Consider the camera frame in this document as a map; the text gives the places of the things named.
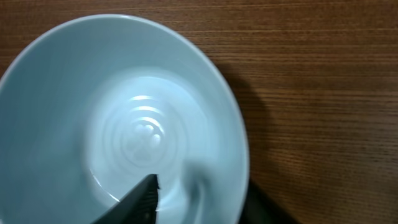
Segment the light blue bowl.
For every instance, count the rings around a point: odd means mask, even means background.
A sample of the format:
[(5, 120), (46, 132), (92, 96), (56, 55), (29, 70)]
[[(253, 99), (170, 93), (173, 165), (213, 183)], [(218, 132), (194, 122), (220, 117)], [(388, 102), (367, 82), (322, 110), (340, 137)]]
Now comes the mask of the light blue bowl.
[(100, 14), (29, 44), (1, 78), (1, 222), (93, 223), (156, 174), (156, 223), (237, 223), (249, 178), (226, 80), (156, 22)]

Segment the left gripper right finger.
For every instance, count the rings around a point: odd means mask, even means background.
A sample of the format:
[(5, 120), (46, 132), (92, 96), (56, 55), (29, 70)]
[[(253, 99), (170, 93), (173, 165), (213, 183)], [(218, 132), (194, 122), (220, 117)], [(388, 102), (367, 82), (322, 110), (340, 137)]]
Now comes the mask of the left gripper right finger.
[(261, 188), (249, 181), (248, 192), (239, 224), (299, 224), (276, 204)]

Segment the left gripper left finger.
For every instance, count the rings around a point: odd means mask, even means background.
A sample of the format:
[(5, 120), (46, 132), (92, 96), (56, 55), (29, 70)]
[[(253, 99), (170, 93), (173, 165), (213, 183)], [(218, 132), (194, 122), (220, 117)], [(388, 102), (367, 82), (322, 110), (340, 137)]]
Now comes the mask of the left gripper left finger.
[(93, 224), (156, 224), (159, 190), (157, 175), (145, 176)]

